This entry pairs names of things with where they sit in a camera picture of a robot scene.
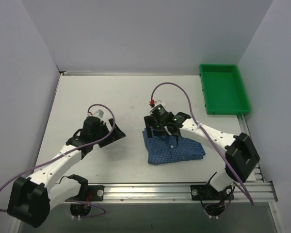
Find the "blue checkered long sleeve shirt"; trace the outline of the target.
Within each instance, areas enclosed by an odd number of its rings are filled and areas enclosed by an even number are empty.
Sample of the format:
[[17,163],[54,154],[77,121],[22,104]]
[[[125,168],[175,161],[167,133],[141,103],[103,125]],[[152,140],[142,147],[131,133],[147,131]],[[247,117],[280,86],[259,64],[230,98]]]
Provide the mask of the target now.
[[203,146],[194,140],[178,136],[147,137],[143,130],[145,148],[148,151],[148,164],[164,165],[184,161],[202,160],[206,155]]

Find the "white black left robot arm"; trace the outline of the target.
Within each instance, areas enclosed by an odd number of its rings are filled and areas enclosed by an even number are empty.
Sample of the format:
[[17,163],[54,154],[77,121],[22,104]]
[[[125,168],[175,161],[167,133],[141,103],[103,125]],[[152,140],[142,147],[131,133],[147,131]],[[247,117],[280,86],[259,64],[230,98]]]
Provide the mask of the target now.
[[104,121],[88,116],[81,129],[67,140],[54,161],[45,164],[27,178],[17,178],[12,186],[8,203],[8,215],[34,228],[42,225],[50,211],[68,200],[86,200],[89,196],[88,180],[79,175],[64,174],[93,150],[113,143],[126,135],[115,121]]

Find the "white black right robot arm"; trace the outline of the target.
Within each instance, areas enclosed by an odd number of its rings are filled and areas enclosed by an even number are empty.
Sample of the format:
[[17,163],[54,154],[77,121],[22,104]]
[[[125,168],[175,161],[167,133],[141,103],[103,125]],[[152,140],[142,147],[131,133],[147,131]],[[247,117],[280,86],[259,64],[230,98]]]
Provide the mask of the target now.
[[215,199],[234,182],[245,183],[260,161],[260,156],[249,135],[234,135],[197,122],[183,112],[173,114],[162,104],[156,104],[144,117],[146,134],[178,136],[213,148],[222,157],[225,168],[219,170],[205,187],[208,197]]

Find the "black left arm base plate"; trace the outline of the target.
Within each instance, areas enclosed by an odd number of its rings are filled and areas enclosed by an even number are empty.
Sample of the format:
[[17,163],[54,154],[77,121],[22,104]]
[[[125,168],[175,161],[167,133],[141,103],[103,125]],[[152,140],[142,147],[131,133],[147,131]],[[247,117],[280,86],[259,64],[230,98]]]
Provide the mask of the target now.
[[85,202],[103,201],[104,196],[103,185],[83,185],[77,195],[70,197],[68,200],[78,200]]

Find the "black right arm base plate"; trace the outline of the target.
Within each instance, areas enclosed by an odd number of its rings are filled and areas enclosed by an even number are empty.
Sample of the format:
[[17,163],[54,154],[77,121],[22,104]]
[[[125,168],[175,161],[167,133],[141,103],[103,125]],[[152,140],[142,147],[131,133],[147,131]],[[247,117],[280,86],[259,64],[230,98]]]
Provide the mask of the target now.
[[190,186],[191,199],[201,201],[233,200],[232,186],[227,186],[223,191],[216,191],[210,184],[195,184]]

